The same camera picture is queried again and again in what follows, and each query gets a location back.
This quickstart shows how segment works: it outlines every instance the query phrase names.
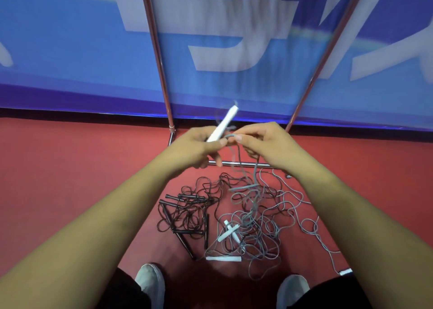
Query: red floor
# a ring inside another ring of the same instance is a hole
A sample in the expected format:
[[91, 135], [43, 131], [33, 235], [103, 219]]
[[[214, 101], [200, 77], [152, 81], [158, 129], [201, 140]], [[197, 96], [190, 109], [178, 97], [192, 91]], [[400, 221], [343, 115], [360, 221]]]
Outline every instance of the red floor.
[[[0, 276], [147, 164], [165, 148], [168, 135], [168, 129], [153, 127], [0, 119]], [[433, 144], [295, 139], [374, 205], [433, 245]], [[215, 180], [222, 171], [190, 169], [171, 181], [164, 194], [177, 194], [202, 175]], [[299, 189], [295, 180], [289, 183]], [[230, 204], [224, 203], [222, 209], [228, 212]], [[303, 218], [315, 217], [307, 205], [299, 212]], [[273, 307], [279, 283], [289, 273], [304, 275], [310, 285], [335, 276], [316, 238], [296, 226], [281, 233], [282, 264], [260, 282], [252, 282], [244, 263], [192, 262], [173, 234], [156, 230], [158, 220], [154, 209], [120, 267], [135, 277], [142, 264], [159, 263], [167, 279], [167, 306]], [[319, 231], [325, 243], [335, 247], [321, 223]], [[191, 243], [202, 253], [202, 240]], [[347, 268], [341, 255], [335, 259], [337, 270]]]

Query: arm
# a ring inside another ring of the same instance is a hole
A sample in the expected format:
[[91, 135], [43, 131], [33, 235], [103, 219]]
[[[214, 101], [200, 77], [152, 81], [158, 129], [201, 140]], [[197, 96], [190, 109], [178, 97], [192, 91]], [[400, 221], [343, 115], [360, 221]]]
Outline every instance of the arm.
[[206, 167], [227, 140], [191, 129], [146, 167], [61, 229], [0, 279], [2, 308], [93, 308], [167, 182]]
[[235, 133], [252, 157], [261, 155], [300, 182], [373, 307], [431, 306], [431, 247], [346, 186], [277, 123]]

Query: shoe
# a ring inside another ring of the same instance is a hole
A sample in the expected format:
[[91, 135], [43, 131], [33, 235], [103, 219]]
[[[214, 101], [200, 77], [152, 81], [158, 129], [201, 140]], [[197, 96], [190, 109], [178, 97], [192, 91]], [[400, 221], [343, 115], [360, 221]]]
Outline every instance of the shoe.
[[152, 263], [146, 263], [140, 268], [135, 281], [151, 301], [152, 309], [163, 309], [165, 283], [161, 271]]
[[286, 309], [310, 290], [308, 282], [301, 275], [290, 275], [280, 285], [277, 293], [277, 309]]

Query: forearm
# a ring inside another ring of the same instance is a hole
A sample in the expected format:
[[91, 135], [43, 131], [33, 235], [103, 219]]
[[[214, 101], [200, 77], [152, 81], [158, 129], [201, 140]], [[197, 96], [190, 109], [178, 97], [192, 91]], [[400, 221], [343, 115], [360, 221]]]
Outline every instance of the forearm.
[[0, 279], [0, 307], [92, 308], [169, 175], [153, 161], [48, 239]]
[[433, 251], [313, 158], [295, 175], [376, 308], [433, 302]]

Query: leg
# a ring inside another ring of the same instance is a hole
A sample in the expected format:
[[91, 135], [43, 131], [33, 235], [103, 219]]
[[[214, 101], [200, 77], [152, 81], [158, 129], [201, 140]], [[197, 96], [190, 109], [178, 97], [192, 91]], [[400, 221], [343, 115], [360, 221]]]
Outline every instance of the leg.
[[165, 285], [160, 270], [145, 264], [134, 280], [117, 268], [96, 309], [162, 309]]
[[372, 308], [353, 274], [328, 280], [311, 290], [305, 278], [292, 275], [284, 280], [277, 295], [277, 309], [323, 305], [332, 308]]

